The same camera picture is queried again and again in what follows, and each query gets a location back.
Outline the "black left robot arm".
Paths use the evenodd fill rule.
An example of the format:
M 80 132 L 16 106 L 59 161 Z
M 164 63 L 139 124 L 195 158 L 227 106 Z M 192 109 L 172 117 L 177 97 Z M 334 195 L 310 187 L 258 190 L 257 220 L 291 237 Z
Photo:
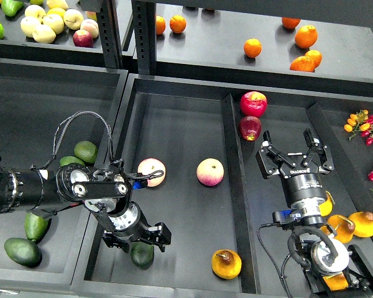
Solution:
M 56 171 L 48 169 L 51 161 L 30 169 L 0 165 L 0 214 L 26 210 L 49 219 L 82 205 L 103 227 L 103 240 L 108 247 L 128 251 L 132 242 L 143 242 L 165 251 L 171 243 L 170 230 L 163 222 L 149 225 L 141 208 L 131 200 L 133 190 L 147 187 L 148 180 L 163 177 L 164 171 L 125 173 L 124 161 L 113 156 L 111 128 L 105 127 L 107 164 L 94 167 L 70 163 Z

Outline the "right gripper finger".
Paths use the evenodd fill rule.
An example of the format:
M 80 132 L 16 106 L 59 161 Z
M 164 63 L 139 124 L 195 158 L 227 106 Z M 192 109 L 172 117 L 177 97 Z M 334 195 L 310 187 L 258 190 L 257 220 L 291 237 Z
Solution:
M 273 146 L 268 130 L 263 133 L 263 138 L 264 141 L 256 153 L 256 160 L 262 177 L 269 179 L 278 175 L 284 179 L 290 178 L 292 176 L 290 171 L 295 168 L 295 162 Z
M 318 173 L 330 173 L 334 170 L 333 157 L 329 146 L 324 145 L 321 140 L 315 138 L 310 129 L 305 129 L 303 136 L 308 147 L 307 153 L 303 155 L 301 166 L 309 167 L 315 156 L 318 156 L 320 165 Z

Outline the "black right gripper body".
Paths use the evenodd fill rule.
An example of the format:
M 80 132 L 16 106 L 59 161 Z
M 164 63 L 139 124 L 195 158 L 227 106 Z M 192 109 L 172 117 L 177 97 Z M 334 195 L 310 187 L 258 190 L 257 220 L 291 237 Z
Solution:
M 321 166 L 311 164 L 307 167 L 297 165 L 296 168 L 289 167 L 284 163 L 279 168 L 280 180 L 289 208 L 301 208 L 301 205 L 320 205 L 327 200 L 326 191 L 319 174 L 322 173 Z

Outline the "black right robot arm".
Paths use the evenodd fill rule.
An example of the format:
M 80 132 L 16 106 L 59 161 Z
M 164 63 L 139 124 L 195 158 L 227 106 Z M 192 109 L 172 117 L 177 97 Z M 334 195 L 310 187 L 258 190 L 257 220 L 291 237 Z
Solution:
M 277 274 L 287 297 L 291 296 L 285 277 L 288 260 L 302 269 L 312 297 L 373 297 L 373 269 L 356 245 L 346 246 L 336 239 L 336 228 L 321 214 L 326 202 L 320 176 L 334 169 L 329 148 L 304 131 L 305 153 L 283 153 L 271 141 L 269 131 L 256 159 L 263 178 L 278 176 L 287 209 L 272 214 L 271 227 L 291 232 L 288 255 Z

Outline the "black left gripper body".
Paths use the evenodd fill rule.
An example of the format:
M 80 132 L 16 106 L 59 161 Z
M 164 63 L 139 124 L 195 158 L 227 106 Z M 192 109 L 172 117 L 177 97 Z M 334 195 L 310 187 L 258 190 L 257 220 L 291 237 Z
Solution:
M 137 203 L 131 202 L 122 214 L 116 217 L 110 215 L 109 219 L 114 224 L 114 229 L 113 231 L 104 229 L 104 231 L 111 232 L 120 237 L 129 237 L 131 243 L 143 242 L 152 244 L 149 240 L 150 225 L 147 223 L 145 215 Z

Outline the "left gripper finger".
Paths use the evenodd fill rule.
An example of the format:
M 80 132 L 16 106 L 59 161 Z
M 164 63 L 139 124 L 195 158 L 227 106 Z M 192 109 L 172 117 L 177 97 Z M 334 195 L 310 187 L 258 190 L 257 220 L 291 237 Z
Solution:
M 163 222 L 149 227 L 149 233 L 149 240 L 152 244 L 156 245 L 161 252 L 164 252 L 166 246 L 171 244 L 172 233 Z
M 108 248 L 116 247 L 122 249 L 125 253 L 129 253 L 130 251 L 131 241 L 129 237 L 120 237 L 111 232 L 104 231 L 102 239 Z

